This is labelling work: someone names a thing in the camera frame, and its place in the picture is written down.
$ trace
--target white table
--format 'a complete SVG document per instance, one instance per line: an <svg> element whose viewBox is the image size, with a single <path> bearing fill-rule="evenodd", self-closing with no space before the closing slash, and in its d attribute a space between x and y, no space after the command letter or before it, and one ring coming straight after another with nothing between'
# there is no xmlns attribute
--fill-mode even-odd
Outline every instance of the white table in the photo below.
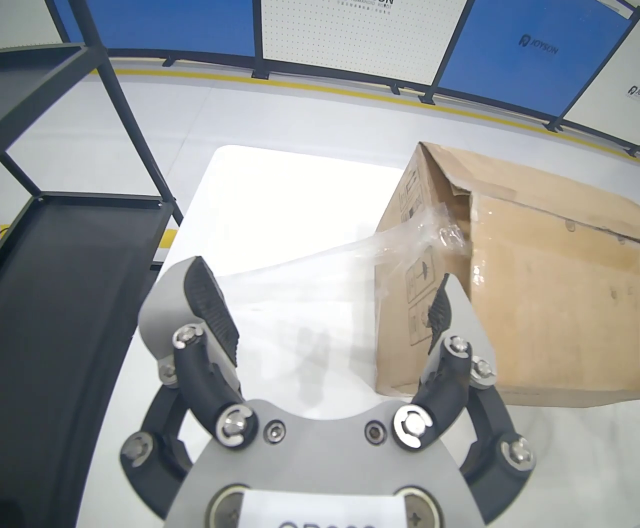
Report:
<svg viewBox="0 0 640 528"><path fill-rule="evenodd" d="M365 238L374 232L401 172L223 147L200 183L163 269L202 255L216 276L226 276ZM323 272L313 262L296 269L303 275ZM245 398L267 399L316 419L354 415L383 399L371 388L372 273L361 271L347 270L336 279L345 293L335 299L314 302L309 294L301 303L278 302L274 299L286 297L278 287L271 295L262 291L266 302L251 309L228 298L241 336L238 375ZM133 492L118 460L122 443L139 429L159 386L156 363L136 334L100 432L79 527L162 526ZM640 405L510 411L539 462L521 497L494 526L640 524ZM192 459L209 441L190 415L180 436ZM445 444L461 462L473 439L463 415L445 435Z"/></svg>

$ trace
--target black metal shelf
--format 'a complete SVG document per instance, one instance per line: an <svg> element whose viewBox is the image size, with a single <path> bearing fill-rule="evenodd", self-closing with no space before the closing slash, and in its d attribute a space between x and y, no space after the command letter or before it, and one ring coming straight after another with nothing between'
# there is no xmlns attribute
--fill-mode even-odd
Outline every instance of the black metal shelf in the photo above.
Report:
<svg viewBox="0 0 640 528"><path fill-rule="evenodd" d="M37 195L40 191L38 186L6 150L60 97L97 69L142 163L163 200L172 205L173 218L180 225L182 212L129 107L86 0L69 0L69 6L84 43L25 46L0 51L0 163L32 196Z"/></svg>
<svg viewBox="0 0 640 528"><path fill-rule="evenodd" d="M80 44L0 51L0 152L100 63L96 49Z"/></svg>
<svg viewBox="0 0 640 528"><path fill-rule="evenodd" d="M0 51L0 164L31 195L0 240L1 527L75 526L150 265L182 221L86 0L69 5L83 44ZM95 69L160 196L44 192L7 153Z"/></svg>

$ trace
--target cardboard box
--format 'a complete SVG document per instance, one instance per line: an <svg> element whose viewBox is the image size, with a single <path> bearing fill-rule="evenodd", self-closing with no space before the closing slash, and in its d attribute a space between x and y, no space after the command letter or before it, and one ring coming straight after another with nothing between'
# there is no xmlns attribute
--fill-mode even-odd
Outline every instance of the cardboard box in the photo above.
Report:
<svg viewBox="0 0 640 528"><path fill-rule="evenodd" d="M587 407L640 398L640 206L473 152L420 143L378 230L444 202L472 253L430 247L395 274L378 312L382 394L414 394L427 310L455 273L495 349L508 404ZM376 268L376 286L389 270Z"/></svg>

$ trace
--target blue wall panel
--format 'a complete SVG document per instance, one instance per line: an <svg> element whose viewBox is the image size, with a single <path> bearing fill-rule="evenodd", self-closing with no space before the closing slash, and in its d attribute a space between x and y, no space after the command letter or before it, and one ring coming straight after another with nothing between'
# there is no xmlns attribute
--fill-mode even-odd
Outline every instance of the blue wall panel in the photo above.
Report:
<svg viewBox="0 0 640 528"><path fill-rule="evenodd" d="M109 48L253 56L252 0L89 0ZM82 40L67 0L56 0L72 42Z"/></svg>
<svg viewBox="0 0 640 528"><path fill-rule="evenodd" d="M557 116L629 23L596 0L476 0L440 86Z"/></svg>

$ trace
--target yellow floor line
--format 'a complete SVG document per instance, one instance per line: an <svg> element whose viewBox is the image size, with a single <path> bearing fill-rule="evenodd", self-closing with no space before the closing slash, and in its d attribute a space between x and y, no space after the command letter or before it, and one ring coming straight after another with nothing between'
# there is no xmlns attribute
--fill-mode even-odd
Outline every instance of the yellow floor line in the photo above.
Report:
<svg viewBox="0 0 640 528"><path fill-rule="evenodd" d="M288 81L272 81L269 79L253 79L250 77L237 77L232 75L221 75L221 74L207 74L203 72L180 72L180 71L171 71L171 70L147 70L147 69L143 70L143 69L124 69L124 68L116 68L115 72L121 76L133 75L133 76L152 76L152 77L181 77L184 79L208 79L212 81L226 81L230 83L262 84L264 86L277 86L279 88L291 88L293 90L307 90L309 92L332 93L335 95L358 97L359 99L382 101L382 102L387 102L391 104L399 104L402 106L412 106L415 108L420 108L421 110L439 112L439 113L450 114L450 115L457 115L462 117L469 117L473 119L487 121L490 123L496 123L499 125L507 125L510 127L521 129L521 130L535 132L537 134L552 136L553 138L557 138L559 140L571 141L579 145L585 145L590 148L601 150L602 152L614 154L616 156L620 156L625 159L629 159L637 163L640 163L640 159L631 157L628 154L624 152L620 152L619 150L616 150L614 148L598 145L597 143L593 143L592 141L576 138L574 136L558 135L558 133L556 132L550 132L544 129L542 125L535 126L535 125L528 125L525 123L518 123L516 121L504 119L501 117L493 117L485 114L471 112L468 110L447 108L443 106L430 106L430 105L425 105L419 101L403 100L403 99L398 99L397 97L389 97L388 95L378 95L375 93L357 92L355 90L346 90L344 88L333 88L331 86L316 86L315 84L292 83Z"/></svg>
<svg viewBox="0 0 640 528"><path fill-rule="evenodd" d="M162 235L162 239L160 240L160 245L158 246L158 248L161 248L161 249L170 248L171 244L173 244L173 239L175 239L175 236L177 234L178 234L177 229L166 229L164 231L164 234Z"/></svg>

